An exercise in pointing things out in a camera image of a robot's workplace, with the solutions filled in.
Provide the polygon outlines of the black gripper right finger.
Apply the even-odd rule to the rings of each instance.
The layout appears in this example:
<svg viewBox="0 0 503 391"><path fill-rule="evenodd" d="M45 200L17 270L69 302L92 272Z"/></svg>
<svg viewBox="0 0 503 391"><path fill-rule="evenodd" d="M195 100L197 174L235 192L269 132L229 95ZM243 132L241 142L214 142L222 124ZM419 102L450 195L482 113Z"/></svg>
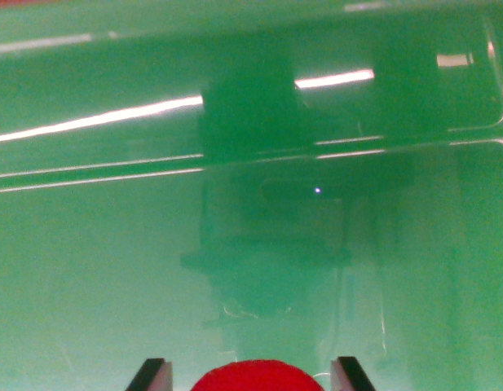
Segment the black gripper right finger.
<svg viewBox="0 0 503 391"><path fill-rule="evenodd" d="M375 391L358 359L340 356L331 362L330 379L332 391Z"/></svg>

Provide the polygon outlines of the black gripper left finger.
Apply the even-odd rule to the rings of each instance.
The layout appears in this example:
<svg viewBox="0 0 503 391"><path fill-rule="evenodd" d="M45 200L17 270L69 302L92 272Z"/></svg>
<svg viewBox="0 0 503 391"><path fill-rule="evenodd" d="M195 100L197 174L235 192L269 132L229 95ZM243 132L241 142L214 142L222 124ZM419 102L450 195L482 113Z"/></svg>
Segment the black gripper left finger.
<svg viewBox="0 0 503 391"><path fill-rule="evenodd" d="M128 384L126 391L172 391L173 365L164 358L148 358Z"/></svg>

